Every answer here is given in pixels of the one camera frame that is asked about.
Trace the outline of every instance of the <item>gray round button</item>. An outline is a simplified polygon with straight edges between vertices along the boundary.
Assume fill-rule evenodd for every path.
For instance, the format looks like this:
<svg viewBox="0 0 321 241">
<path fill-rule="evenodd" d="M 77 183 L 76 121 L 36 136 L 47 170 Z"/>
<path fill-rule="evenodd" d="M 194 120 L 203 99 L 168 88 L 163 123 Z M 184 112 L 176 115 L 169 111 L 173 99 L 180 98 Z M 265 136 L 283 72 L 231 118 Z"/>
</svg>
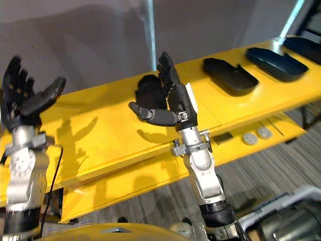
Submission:
<svg viewBox="0 0 321 241">
<path fill-rule="evenodd" d="M 247 145 L 255 145 L 257 143 L 257 137 L 252 133 L 245 133 L 243 135 L 243 142 Z"/>
<path fill-rule="evenodd" d="M 266 127 L 260 127 L 256 130 L 256 132 L 261 139 L 269 139 L 273 135 L 272 132 Z"/>
</svg>

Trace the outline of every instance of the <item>screw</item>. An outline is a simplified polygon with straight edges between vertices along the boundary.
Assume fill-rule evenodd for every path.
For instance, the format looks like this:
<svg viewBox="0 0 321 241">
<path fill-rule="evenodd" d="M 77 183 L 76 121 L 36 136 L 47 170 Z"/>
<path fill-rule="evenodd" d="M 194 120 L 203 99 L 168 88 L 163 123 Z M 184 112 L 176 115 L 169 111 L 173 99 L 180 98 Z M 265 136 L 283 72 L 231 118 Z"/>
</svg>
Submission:
<svg viewBox="0 0 321 241">
<path fill-rule="evenodd" d="M 178 147 L 180 145 L 179 139 L 173 140 L 173 143 L 174 143 L 174 147 Z"/>
</svg>

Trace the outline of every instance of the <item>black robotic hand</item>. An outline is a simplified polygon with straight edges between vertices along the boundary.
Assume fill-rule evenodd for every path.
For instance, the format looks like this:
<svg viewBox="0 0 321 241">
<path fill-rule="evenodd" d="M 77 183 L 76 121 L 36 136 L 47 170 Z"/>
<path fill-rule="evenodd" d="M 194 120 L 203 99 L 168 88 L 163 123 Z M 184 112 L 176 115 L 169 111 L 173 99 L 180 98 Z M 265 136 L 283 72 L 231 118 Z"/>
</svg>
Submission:
<svg viewBox="0 0 321 241">
<path fill-rule="evenodd" d="M 23 125 L 40 128 L 40 113 L 57 101 L 66 85 L 66 79 L 58 77 L 44 91 L 35 94 L 35 81 L 27 79 L 27 75 L 21 69 L 20 57 L 12 58 L 3 78 L 0 103 L 1 121 L 10 132 Z"/>
<path fill-rule="evenodd" d="M 181 83 L 174 63 L 166 52 L 163 52 L 159 58 L 157 70 L 170 110 L 148 109 L 135 102 L 130 102 L 131 110 L 140 119 L 156 126 L 175 126 L 177 131 L 197 126 L 197 113 L 193 108 L 187 89 Z"/>
</svg>

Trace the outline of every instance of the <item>yellow table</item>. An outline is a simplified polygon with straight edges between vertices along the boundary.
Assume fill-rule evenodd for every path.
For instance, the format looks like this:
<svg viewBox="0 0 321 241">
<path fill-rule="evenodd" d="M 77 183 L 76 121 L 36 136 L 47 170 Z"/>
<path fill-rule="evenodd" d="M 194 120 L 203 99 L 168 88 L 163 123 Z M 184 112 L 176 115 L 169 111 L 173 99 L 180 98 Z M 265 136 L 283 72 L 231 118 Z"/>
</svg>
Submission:
<svg viewBox="0 0 321 241">
<path fill-rule="evenodd" d="M 279 48 L 274 40 L 253 45 Z M 260 84 L 242 97 L 232 97 L 216 86 L 202 71 L 204 58 L 178 64 L 183 83 L 191 82 L 199 105 L 200 129 L 211 135 L 253 123 L 264 117 L 303 105 L 321 97 L 321 69 L 318 65 L 289 51 L 306 64 L 309 71 L 298 81 L 282 83 L 259 70 L 245 58 L 248 47 L 221 52 L 208 57 L 241 63 Z M 42 115 L 43 128 L 64 145 L 65 153 L 54 189 L 92 181 L 147 158 L 169 151 L 176 136 L 174 128 L 147 125 L 137 120 L 127 104 L 134 100 L 134 90 L 143 75 L 62 96 Z M 3 136 L 1 148 L 11 141 Z M 49 149 L 48 188 L 59 156 Z M 6 201 L 8 164 L 0 167 L 0 204 Z"/>
<path fill-rule="evenodd" d="M 266 140 L 249 146 L 243 143 L 244 133 L 255 134 L 258 127 L 265 126 L 272 132 Z M 289 117 L 278 114 L 260 122 L 231 131 L 233 139 L 217 145 L 212 141 L 216 166 L 258 152 L 278 143 L 304 134 L 305 131 Z M 81 187 L 64 188 L 62 223 L 99 210 L 134 196 L 154 190 L 188 176 L 181 157 L 164 153 L 142 161 L 132 167 L 109 175 Z"/>
</svg>

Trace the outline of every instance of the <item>metal clamp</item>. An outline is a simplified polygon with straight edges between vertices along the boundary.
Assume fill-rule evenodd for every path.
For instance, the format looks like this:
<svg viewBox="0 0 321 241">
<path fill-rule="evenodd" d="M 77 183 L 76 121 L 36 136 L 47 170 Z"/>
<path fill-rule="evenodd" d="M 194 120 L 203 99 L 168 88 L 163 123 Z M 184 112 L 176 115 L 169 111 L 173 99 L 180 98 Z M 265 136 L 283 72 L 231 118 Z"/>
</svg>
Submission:
<svg viewBox="0 0 321 241">
<path fill-rule="evenodd" d="M 185 144 L 180 145 L 180 141 L 178 139 L 173 140 L 174 147 L 171 148 L 171 152 L 174 156 L 178 157 L 184 154 L 189 154 L 192 152 L 197 152 L 200 150 L 208 149 L 212 152 L 211 140 L 209 138 L 209 130 L 203 130 L 200 132 L 201 137 L 205 137 L 205 143 L 199 142 L 192 146 L 186 146 Z"/>
<path fill-rule="evenodd" d="M 42 132 L 37 136 L 33 137 L 32 140 L 28 143 L 22 145 L 15 145 L 14 143 L 7 144 L 5 147 L 5 152 L 1 158 L 0 164 L 4 165 L 6 163 L 7 157 L 10 156 L 12 153 L 28 147 L 28 148 L 43 148 L 47 149 L 48 146 L 54 145 L 55 139 L 51 136 L 47 136 L 46 133 Z"/>
<path fill-rule="evenodd" d="M 178 139 L 175 139 L 173 142 L 174 142 L 174 147 L 171 148 L 171 152 L 176 157 L 184 155 L 184 154 L 189 154 L 192 152 L 204 150 L 207 148 L 210 149 L 210 147 L 211 147 L 211 144 L 202 143 L 202 142 L 197 143 L 196 145 L 193 145 L 193 146 L 188 146 L 188 147 L 186 147 L 185 144 L 180 145 Z"/>
</svg>

